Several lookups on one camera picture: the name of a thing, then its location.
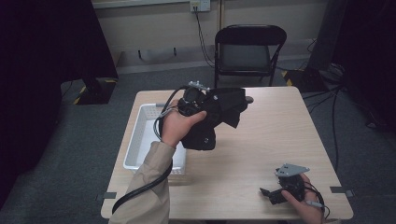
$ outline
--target person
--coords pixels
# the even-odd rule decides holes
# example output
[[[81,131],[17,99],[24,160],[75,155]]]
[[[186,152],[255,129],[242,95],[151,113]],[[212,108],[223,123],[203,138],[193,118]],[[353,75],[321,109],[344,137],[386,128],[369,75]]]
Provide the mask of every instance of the person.
[[[170,106],[176,106],[174,100]],[[169,167],[176,151],[178,142],[189,132],[190,128],[206,116],[201,111],[193,116],[184,117],[172,109],[163,121],[162,141],[151,143],[151,148],[139,169],[134,174],[127,193],[151,183],[161,176]],[[305,182],[310,183],[306,175],[302,175]],[[323,221],[323,214],[319,208],[298,202],[290,193],[283,190],[282,195],[297,210],[307,224],[318,224]],[[315,193],[307,191],[305,198],[316,201]],[[108,221],[109,224],[121,223],[163,223],[169,221],[169,185],[165,179],[162,183],[137,195],[122,204]]]

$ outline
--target black folding chair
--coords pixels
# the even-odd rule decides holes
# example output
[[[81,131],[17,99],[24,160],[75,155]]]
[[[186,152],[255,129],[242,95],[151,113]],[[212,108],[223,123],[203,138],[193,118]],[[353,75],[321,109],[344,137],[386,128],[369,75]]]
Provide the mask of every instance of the black folding chair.
[[[231,25],[216,34],[215,88],[219,75],[270,77],[272,86],[276,62],[287,38],[286,32],[274,25]],[[277,46],[270,55],[269,46]]]

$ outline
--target human hand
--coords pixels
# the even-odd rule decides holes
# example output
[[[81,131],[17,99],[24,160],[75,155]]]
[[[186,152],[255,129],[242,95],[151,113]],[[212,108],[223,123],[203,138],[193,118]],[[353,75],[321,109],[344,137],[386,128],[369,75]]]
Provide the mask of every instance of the human hand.
[[[172,101],[170,107],[177,106],[178,100]],[[190,117],[184,117],[176,109],[169,112],[163,119],[162,141],[170,147],[176,147],[186,136],[190,128],[206,117],[206,111],[201,111]]]
[[[305,186],[312,188],[310,180],[305,174],[300,174],[305,182]],[[283,197],[297,210],[299,216],[307,224],[320,224],[323,223],[323,213],[320,208],[307,204],[305,201],[316,202],[318,200],[315,192],[309,189],[305,190],[305,198],[299,202],[287,190],[281,191]]]

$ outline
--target wire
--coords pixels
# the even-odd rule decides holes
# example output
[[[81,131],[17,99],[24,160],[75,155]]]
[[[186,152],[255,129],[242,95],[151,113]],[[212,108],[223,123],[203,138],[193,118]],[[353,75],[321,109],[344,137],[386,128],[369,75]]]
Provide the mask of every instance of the wire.
[[[125,194],[124,196],[122,196],[120,199],[118,199],[114,205],[113,205],[113,209],[112,209],[112,214],[114,214],[116,212],[116,210],[123,204],[128,202],[129,200],[131,200],[132,198],[136,197],[137,195],[154,188],[155,186],[159,185],[161,182],[163,182],[166,177],[168,177],[171,172],[172,172],[172,168],[173,168],[173,161],[171,161],[171,164],[169,165],[168,169],[166,169],[166,171],[160,175],[160,177],[158,177],[157,179],[155,179],[153,182],[139,188],[139,189],[135,189],[127,194]]]
[[[348,99],[345,99],[345,98],[342,97],[342,96],[338,96],[338,97],[339,97],[340,100],[346,101],[346,102],[348,102],[348,103],[350,103],[350,104],[352,104],[352,105],[356,105],[356,106],[358,106],[358,107],[364,109],[364,110],[371,116],[371,118],[373,119],[373,121],[374,121],[376,124],[381,125],[381,126],[386,126],[386,125],[387,125],[386,123],[382,123],[380,120],[377,120],[377,119],[375,118],[373,112],[372,112],[368,107],[366,107],[366,106],[364,106],[364,105],[357,104],[357,103],[355,103],[355,102],[350,102]]]
[[[303,66],[304,66],[305,64],[307,64],[307,63],[308,63],[308,62],[303,62],[303,63],[301,63],[301,65],[300,65],[297,69],[295,69],[295,68],[289,69],[289,68],[283,68],[283,67],[279,67],[279,66],[277,66],[276,69],[283,70],[283,71],[302,70]]]
[[[334,90],[336,90],[337,88],[341,88],[341,86],[334,87],[334,88],[330,89],[329,91],[334,91]],[[316,93],[316,94],[313,94],[313,95],[310,95],[310,96],[305,96],[305,97],[303,97],[303,100],[308,99],[308,98],[312,98],[312,97],[315,97],[315,96],[319,96],[319,95],[326,94],[326,93],[329,92],[329,91],[323,91],[323,92]]]
[[[202,50],[202,53],[204,54],[204,58],[205,58],[206,63],[207,63],[210,67],[215,68],[215,66],[213,65],[214,62],[210,59],[210,57],[208,56],[207,51],[206,51],[204,36],[203,36],[203,34],[202,34],[202,29],[201,29],[201,23],[199,22],[198,11],[197,11],[196,7],[194,7],[193,9],[194,9],[194,14],[195,14],[195,17],[196,17],[197,23],[198,23],[198,36],[199,36],[199,40],[200,40],[200,42],[201,42],[201,50]]]
[[[323,197],[321,196],[321,193],[320,193],[320,192],[318,191],[318,189],[315,188],[315,186],[312,185],[311,183],[309,183],[309,182],[304,182],[304,183],[307,184],[307,185],[309,185],[309,186],[311,187],[311,188],[305,187],[305,189],[308,189],[308,190],[314,192],[314,193],[317,195],[317,198],[318,198],[319,203],[322,204],[322,207],[321,207],[320,209],[321,209],[323,215],[324,215],[324,213],[325,213],[325,208],[327,208],[328,214],[327,214],[326,217],[325,217],[325,219],[327,219],[327,217],[330,215],[330,208],[329,208],[328,206],[326,206],[326,204],[324,203],[324,199],[323,199]]]
[[[300,67],[298,67],[297,70],[302,70],[303,67],[304,67],[304,66],[306,67],[307,65],[308,65],[308,62],[305,61],[305,62],[301,63]]]
[[[337,95],[340,89],[335,92],[334,100],[332,101],[332,136],[334,140],[334,147],[335,147],[335,165],[334,171],[337,173],[338,170],[338,143],[337,143],[337,135],[335,134],[335,101],[337,100]]]
[[[64,98],[64,96],[67,94],[67,92],[70,91],[70,88],[72,87],[72,85],[73,85],[73,81],[70,81],[69,87],[67,88],[67,90],[64,93],[62,93],[62,98]]]
[[[332,98],[332,94],[329,94],[329,96],[326,97],[324,100],[322,100],[322,101],[320,101],[318,103],[312,104],[314,107],[312,107],[312,109],[309,111],[309,114],[311,114],[314,111],[315,108],[317,108],[319,105],[321,105],[325,101],[329,100],[330,98]]]
[[[345,69],[341,64],[338,64],[338,63],[331,63],[331,64],[330,64],[330,67],[329,67],[329,71],[330,71],[330,68],[336,69],[337,72],[340,73],[340,74],[336,74],[336,75],[339,76],[339,77],[343,76],[344,73],[345,73],[345,71],[346,71],[346,69]]]
[[[163,112],[161,113],[161,115],[160,115],[158,118],[156,118],[156,119],[154,120],[153,129],[154,129],[154,133],[155,133],[155,135],[157,135],[158,139],[162,140],[162,139],[161,139],[161,135],[160,135],[160,133],[159,133],[158,130],[157,130],[157,122],[158,122],[160,119],[162,119],[163,117],[165,117],[169,112],[171,112],[171,111],[174,110],[175,108],[177,108],[177,105],[168,107],[165,111],[163,111]]]
[[[306,47],[306,50],[308,50],[308,52],[312,53],[312,49],[311,46],[314,45],[317,42],[316,39],[312,39],[312,43],[308,45],[308,47]]]

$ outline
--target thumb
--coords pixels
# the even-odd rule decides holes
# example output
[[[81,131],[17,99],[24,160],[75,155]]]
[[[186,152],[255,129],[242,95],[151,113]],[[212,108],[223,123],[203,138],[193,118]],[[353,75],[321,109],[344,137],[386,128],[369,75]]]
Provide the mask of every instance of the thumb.
[[[198,123],[199,121],[203,120],[206,117],[206,111],[201,111],[189,117],[191,121],[191,125]]]
[[[291,205],[298,210],[298,208],[301,206],[301,203],[297,201],[297,199],[294,198],[293,195],[291,195],[287,190],[282,190],[280,192],[282,196],[289,202]]]

